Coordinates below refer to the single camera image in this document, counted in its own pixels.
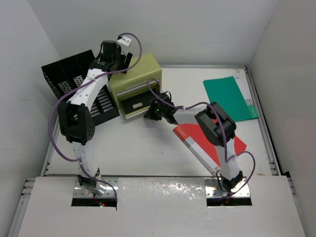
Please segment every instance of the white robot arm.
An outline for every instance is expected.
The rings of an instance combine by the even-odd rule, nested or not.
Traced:
[[[170,97],[164,92],[158,93],[156,97],[157,99],[151,103],[144,117],[152,120],[165,118],[171,124],[198,124],[208,141],[216,148],[221,165],[222,186],[230,192],[243,178],[234,148],[235,122],[216,102],[210,103],[207,107],[183,109],[183,107],[175,107]],[[221,124],[215,120],[216,116],[220,119]],[[213,170],[210,169],[208,160],[199,158],[199,161],[212,173]]]
[[[94,60],[82,85],[89,85],[79,89],[67,102],[58,107],[61,133],[71,143],[77,159],[80,159],[79,170],[83,177],[99,177],[99,168],[93,159],[92,149],[88,141],[92,139],[95,125],[90,111],[100,90],[109,81],[106,72],[121,70],[128,67],[131,53],[128,52],[131,39],[120,37],[117,41],[104,41],[103,52],[100,51]]]

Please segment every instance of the white enclosure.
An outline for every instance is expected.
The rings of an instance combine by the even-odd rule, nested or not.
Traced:
[[[88,49],[96,54],[102,40],[123,32],[139,36],[161,64],[249,65],[262,40],[252,75],[305,232],[313,236],[315,12],[314,0],[1,1],[0,237],[48,147],[56,98],[40,67]],[[131,51],[137,55],[136,43]]]
[[[61,57],[123,32],[163,64],[249,64],[277,0],[28,0]],[[137,44],[131,47],[137,52]]]
[[[251,64],[307,236],[316,233],[316,1],[281,0]]]

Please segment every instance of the green folder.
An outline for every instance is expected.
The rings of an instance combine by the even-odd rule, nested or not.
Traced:
[[[250,94],[244,95],[245,99],[238,87],[244,86],[239,76],[205,80],[203,84],[209,101],[217,102],[235,122],[259,117]]]

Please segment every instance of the black mesh basket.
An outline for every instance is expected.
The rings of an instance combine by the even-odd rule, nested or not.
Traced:
[[[50,88],[59,99],[67,92],[80,86],[86,77],[89,65],[94,60],[92,50],[42,66],[42,71]],[[95,125],[119,116],[119,110],[107,88],[104,86],[91,107]]]

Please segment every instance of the wire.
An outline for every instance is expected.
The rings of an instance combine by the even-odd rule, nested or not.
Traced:
[[[114,73],[123,73],[123,72],[126,72],[126,71],[132,69],[133,67],[135,67],[135,66],[138,64],[139,60],[141,59],[142,51],[143,51],[143,49],[142,49],[142,44],[140,43],[140,40],[137,38],[136,35],[134,35],[134,34],[132,34],[132,33],[122,33],[122,34],[120,34],[118,37],[121,37],[121,36],[123,36],[123,35],[133,36],[133,37],[137,40],[137,42],[138,42],[138,44],[139,44],[139,56],[138,56],[138,59],[136,60],[136,62],[135,62],[132,66],[130,66],[130,67],[126,68],[126,69],[122,69],[122,70],[118,70],[118,71],[113,71],[113,72],[105,72],[105,73],[102,73],[102,74],[100,74],[100,75],[97,75],[97,76],[94,78],[94,80],[91,80],[91,81],[89,81],[88,83],[86,83],[86,84],[84,84],[84,85],[81,85],[81,86],[79,86],[79,87],[73,89],[72,91],[69,91],[68,93],[66,93],[65,95],[63,95],[62,97],[60,97],[60,98],[58,99],[58,101],[57,101],[56,104],[53,106],[53,108],[52,108],[52,110],[51,110],[51,112],[50,112],[50,116],[49,116],[49,119],[48,119],[48,136],[49,136],[50,142],[51,142],[52,146],[54,147],[54,149],[56,150],[56,152],[57,152],[63,159],[65,159],[66,161],[69,161],[69,162],[77,162],[77,161],[79,161],[79,162],[81,163],[81,158],[78,158],[78,159],[70,159],[70,158],[66,157],[66,156],[59,150],[58,146],[56,145],[56,143],[55,143],[55,141],[54,141],[54,138],[53,138],[53,131],[52,131],[52,121],[53,121],[54,114],[55,114],[55,112],[56,112],[56,110],[57,110],[59,104],[60,104],[65,98],[67,98],[68,96],[72,95],[73,93],[75,93],[76,91],[80,90],[81,88],[84,88],[85,86],[88,86],[88,85],[90,85],[91,83],[94,83],[96,79],[98,79],[98,78],[100,78],[100,77],[102,77],[102,76],[105,76],[105,75],[111,75],[111,74],[114,74]],[[92,176],[84,169],[84,167],[83,167],[81,164],[80,164],[80,167],[81,167],[83,173],[84,173],[88,178],[90,178],[90,179],[92,179],[92,180],[94,180],[94,181],[97,181],[97,182],[102,182],[102,183],[104,183],[104,184],[110,186],[111,188],[113,188],[113,191],[114,191],[115,197],[116,197],[116,202],[118,201],[117,193],[116,193],[114,187],[113,187],[111,184],[109,184],[109,183],[106,182],[106,181],[99,180],[99,179],[96,179],[96,178],[92,177]]]
[[[151,80],[156,81],[157,84],[158,84],[159,87],[160,87],[159,81],[158,81],[157,79],[151,78]],[[163,102],[164,104],[166,104],[166,105],[168,105],[168,106],[170,106],[170,107],[172,107],[172,108],[174,108],[174,109],[178,109],[178,110],[183,110],[183,109],[184,109],[184,107],[178,107],[178,106],[171,105],[171,104],[169,104],[168,102],[166,102],[166,101],[164,101],[163,99],[161,99],[159,96],[157,96],[157,95],[155,94],[155,92],[151,89],[151,87],[149,86],[149,80],[147,81],[147,86],[148,86],[150,92],[151,92],[158,100],[160,100],[160,101]],[[223,124],[222,124],[222,122],[221,122],[221,120],[220,120],[220,118],[219,118],[219,116],[218,116],[216,110],[213,108],[213,106],[211,106],[211,105],[210,105],[209,103],[207,103],[207,102],[199,102],[199,103],[196,103],[196,104],[194,104],[194,105],[192,105],[192,106],[187,107],[186,110],[192,109],[192,108],[194,108],[194,107],[196,107],[196,106],[198,106],[198,105],[207,105],[207,106],[211,109],[211,111],[214,113],[214,115],[215,115],[215,117],[216,117],[216,119],[217,119],[217,122],[218,122],[218,124],[219,124],[219,126],[220,126],[220,128],[221,128],[222,134],[223,134],[224,155],[225,155],[224,161],[225,161],[226,163],[228,163],[228,162],[229,162],[231,159],[233,159],[235,156],[231,156],[231,157],[227,158],[227,141],[226,141],[225,130],[224,130]],[[242,153],[240,153],[240,154],[237,155],[237,156],[240,156],[240,155],[245,154],[245,153],[249,154],[249,155],[251,156],[251,158],[253,159],[253,168],[252,168],[252,171],[251,171],[251,173],[250,173],[248,179],[247,179],[246,182],[241,186],[241,188],[238,189],[236,192],[230,193],[230,194],[228,194],[228,195],[225,196],[225,197],[217,198],[216,200],[223,200],[223,199],[230,198],[232,195],[234,195],[234,194],[236,194],[237,192],[239,192],[239,191],[249,182],[249,180],[250,180],[250,178],[252,177],[252,175],[253,175],[253,173],[254,173],[254,171],[255,171],[255,168],[256,168],[256,160],[255,160],[255,157],[253,156],[253,154],[250,153],[249,151],[243,151]]]
[[[95,195],[93,195],[93,200],[94,200],[94,202],[96,202],[97,204],[100,205],[100,203],[95,199]]]
[[[221,182],[220,182],[219,177],[218,177],[218,172],[219,172],[219,171],[220,171],[220,170],[217,170],[217,171],[216,171],[217,182],[218,182],[219,188],[222,190],[222,192],[225,192],[225,191],[222,189],[222,185],[221,185]]]

